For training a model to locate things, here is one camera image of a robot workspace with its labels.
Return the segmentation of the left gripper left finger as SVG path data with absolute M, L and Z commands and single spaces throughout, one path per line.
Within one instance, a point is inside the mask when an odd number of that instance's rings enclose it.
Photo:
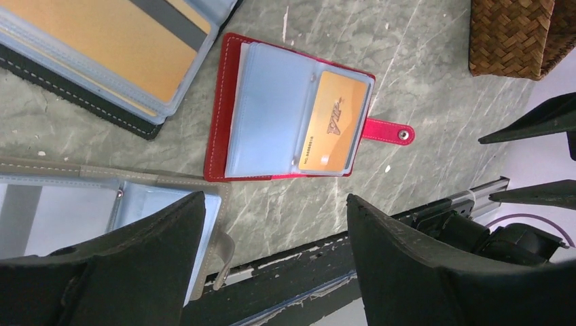
M 2 325 L 178 325 L 204 194 L 57 250 L 1 261 Z

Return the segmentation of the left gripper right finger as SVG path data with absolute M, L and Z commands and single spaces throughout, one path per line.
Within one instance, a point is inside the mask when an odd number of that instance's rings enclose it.
M 347 197 L 369 325 L 574 325 L 575 262 L 521 266 L 451 247 Z

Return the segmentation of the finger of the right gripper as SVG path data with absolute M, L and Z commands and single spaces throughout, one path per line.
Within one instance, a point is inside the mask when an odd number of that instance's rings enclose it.
M 575 180 L 565 179 L 490 194 L 489 200 L 510 204 L 555 206 L 575 210 Z
M 549 98 L 509 126 L 478 139 L 481 144 L 502 143 L 565 133 L 572 160 L 575 159 L 575 93 Z

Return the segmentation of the gold VIP credit card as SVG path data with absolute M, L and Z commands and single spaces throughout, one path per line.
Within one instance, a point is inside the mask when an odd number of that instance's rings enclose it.
M 348 172 L 370 86 L 364 75 L 320 73 L 298 170 L 319 175 Z

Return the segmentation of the red card holder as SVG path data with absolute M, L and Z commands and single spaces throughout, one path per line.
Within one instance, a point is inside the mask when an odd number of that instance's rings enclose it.
M 364 75 L 371 81 L 351 166 L 343 175 L 298 170 L 323 71 Z M 375 81 L 365 71 L 227 33 L 221 48 L 204 178 L 226 182 L 347 177 L 363 139 L 409 145 L 415 138 L 411 126 L 369 117 Z

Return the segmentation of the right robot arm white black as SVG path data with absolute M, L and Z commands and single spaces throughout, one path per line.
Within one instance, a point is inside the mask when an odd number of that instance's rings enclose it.
M 508 127 L 479 139 L 481 144 L 501 143 L 565 133 L 569 152 L 575 157 L 575 93 L 548 99 Z M 472 214 L 480 207 L 481 197 L 491 204 L 536 204 L 575 209 L 575 180 L 566 179 L 507 189 L 507 179 L 400 213 L 394 218 L 407 226 L 462 251 L 523 266 L 547 263 L 559 249 L 574 247 L 564 234 L 557 237 L 525 223 L 511 223 L 490 230 L 475 222 Z

